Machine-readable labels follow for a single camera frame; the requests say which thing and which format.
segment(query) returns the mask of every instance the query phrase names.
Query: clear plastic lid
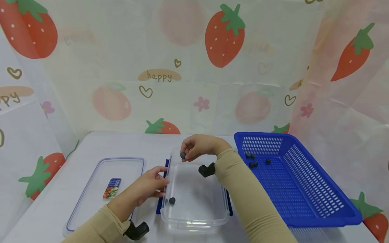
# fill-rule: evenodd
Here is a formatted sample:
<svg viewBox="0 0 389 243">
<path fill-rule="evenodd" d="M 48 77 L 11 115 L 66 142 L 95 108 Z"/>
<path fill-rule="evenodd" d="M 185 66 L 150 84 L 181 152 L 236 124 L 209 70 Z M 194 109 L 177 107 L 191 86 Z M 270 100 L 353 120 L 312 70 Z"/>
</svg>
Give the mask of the clear plastic lid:
<svg viewBox="0 0 389 243">
<path fill-rule="evenodd" d="M 166 178 L 170 183 L 162 201 L 161 216 L 172 233 L 215 233 L 229 217 L 226 190 L 215 175 L 204 178 L 198 169 L 216 161 L 215 156 L 200 156 L 181 162 L 179 148 L 173 149 Z"/>
<path fill-rule="evenodd" d="M 108 158 L 101 160 L 93 171 L 65 225 L 64 236 L 66 237 L 75 231 L 110 201 L 108 198 L 103 198 L 103 196 L 109 197 L 105 194 L 105 191 L 108 186 L 111 186 L 109 185 L 110 182 L 116 182 L 116 185 L 120 183 L 115 193 L 115 195 L 119 195 L 142 175 L 144 164 L 145 161 L 142 158 Z"/>
</svg>

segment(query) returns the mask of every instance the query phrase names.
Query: finger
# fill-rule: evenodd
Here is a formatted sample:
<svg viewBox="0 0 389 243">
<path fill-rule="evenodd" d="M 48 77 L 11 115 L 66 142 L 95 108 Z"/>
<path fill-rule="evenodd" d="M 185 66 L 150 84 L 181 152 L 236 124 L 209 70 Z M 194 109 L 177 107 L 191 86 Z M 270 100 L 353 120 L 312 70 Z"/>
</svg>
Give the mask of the finger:
<svg viewBox="0 0 389 243">
<path fill-rule="evenodd" d="M 154 175 L 157 175 L 159 172 L 165 172 L 165 171 L 168 171 L 167 167 L 165 167 L 165 166 L 155 166 L 154 168 L 152 168 L 148 172 L 151 172 Z"/>
<path fill-rule="evenodd" d="M 162 179 L 163 178 L 163 176 L 161 176 L 160 174 L 157 174 L 156 176 L 155 176 L 155 179 L 156 180 L 160 180 L 160 179 Z"/>
<path fill-rule="evenodd" d="M 186 160 L 190 160 L 190 159 L 194 158 L 195 156 L 197 156 L 197 155 L 200 153 L 199 150 L 200 150 L 199 147 L 195 145 L 195 146 L 193 147 L 193 149 L 191 149 L 191 150 L 186 154 L 185 159 L 186 159 Z"/>
<path fill-rule="evenodd" d="M 185 150 L 185 154 L 189 154 L 189 152 L 191 151 L 191 149 L 186 149 Z M 194 160 L 193 158 L 190 158 L 190 159 L 187 159 L 187 157 L 185 156 L 185 159 L 182 159 L 182 161 L 183 162 L 186 162 L 186 161 L 192 161 L 192 160 Z"/>
<path fill-rule="evenodd" d="M 184 139 L 184 141 L 182 141 L 180 153 L 182 153 L 182 152 L 186 153 L 186 151 L 191 149 L 194 145 L 195 145 L 195 140 L 193 138 L 193 135 L 190 137 L 187 137 L 186 139 Z"/>
<path fill-rule="evenodd" d="M 149 198 L 163 198 L 164 195 L 165 195 L 165 193 L 163 193 L 163 192 L 157 192 L 157 191 L 155 191 L 155 192 L 153 192 L 153 193 L 149 196 Z"/>
<path fill-rule="evenodd" d="M 169 182 L 170 181 L 168 179 L 165 179 L 165 178 L 162 178 L 159 180 L 154 180 L 155 189 L 165 187 L 167 184 L 169 184 Z"/>
<path fill-rule="evenodd" d="M 157 190 L 159 190 L 160 192 L 165 192 L 165 187 L 158 188 Z"/>
</svg>

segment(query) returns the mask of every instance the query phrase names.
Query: clear plastic box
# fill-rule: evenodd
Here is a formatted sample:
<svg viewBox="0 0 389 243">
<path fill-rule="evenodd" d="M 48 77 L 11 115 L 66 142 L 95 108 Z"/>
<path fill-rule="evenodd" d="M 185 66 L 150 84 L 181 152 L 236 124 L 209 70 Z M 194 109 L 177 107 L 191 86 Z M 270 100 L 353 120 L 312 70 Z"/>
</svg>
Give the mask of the clear plastic box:
<svg viewBox="0 0 389 243">
<path fill-rule="evenodd" d="M 166 178 L 161 216 L 173 234 L 212 234 L 229 218 L 227 192 L 215 175 L 204 178 L 198 169 L 210 165 L 215 156 L 203 155 L 192 162 L 183 163 L 180 149 L 172 150 Z M 175 198 L 174 205 L 169 203 Z"/>
</svg>

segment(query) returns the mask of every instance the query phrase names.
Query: white table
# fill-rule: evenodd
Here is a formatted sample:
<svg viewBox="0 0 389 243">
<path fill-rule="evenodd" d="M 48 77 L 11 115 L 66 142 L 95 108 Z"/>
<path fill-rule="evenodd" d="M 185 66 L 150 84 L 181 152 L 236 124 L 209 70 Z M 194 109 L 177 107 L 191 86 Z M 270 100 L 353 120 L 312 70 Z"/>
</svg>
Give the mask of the white table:
<svg viewBox="0 0 389 243">
<path fill-rule="evenodd" d="M 4 243 L 62 241 L 64 224 L 101 159 L 142 157 L 146 160 L 145 169 L 149 170 L 157 165 L 165 165 L 172 148 L 179 147 L 186 137 L 187 135 L 90 133 L 10 231 Z M 223 138 L 236 149 L 232 136 Z M 236 215 L 215 235 L 170 235 L 164 230 L 160 215 L 155 214 L 157 202 L 157 199 L 149 199 L 135 215 L 136 225 L 145 221 L 150 227 L 150 232 L 140 242 L 247 242 Z M 294 234 L 299 242 L 377 242 L 364 224 L 344 228 L 299 229 L 294 230 Z"/>
</svg>

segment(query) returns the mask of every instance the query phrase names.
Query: dark berry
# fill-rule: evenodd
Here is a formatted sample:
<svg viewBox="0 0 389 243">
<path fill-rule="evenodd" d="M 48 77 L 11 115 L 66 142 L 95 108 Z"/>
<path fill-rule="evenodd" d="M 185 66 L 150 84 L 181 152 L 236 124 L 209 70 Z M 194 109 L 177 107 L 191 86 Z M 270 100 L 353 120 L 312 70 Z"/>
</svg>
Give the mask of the dark berry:
<svg viewBox="0 0 389 243">
<path fill-rule="evenodd" d="M 169 199 L 169 203 L 170 203 L 171 205 L 174 205 L 174 203 L 175 203 L 175 198 L 170 198 L 170 199 Z"/>
</svg>

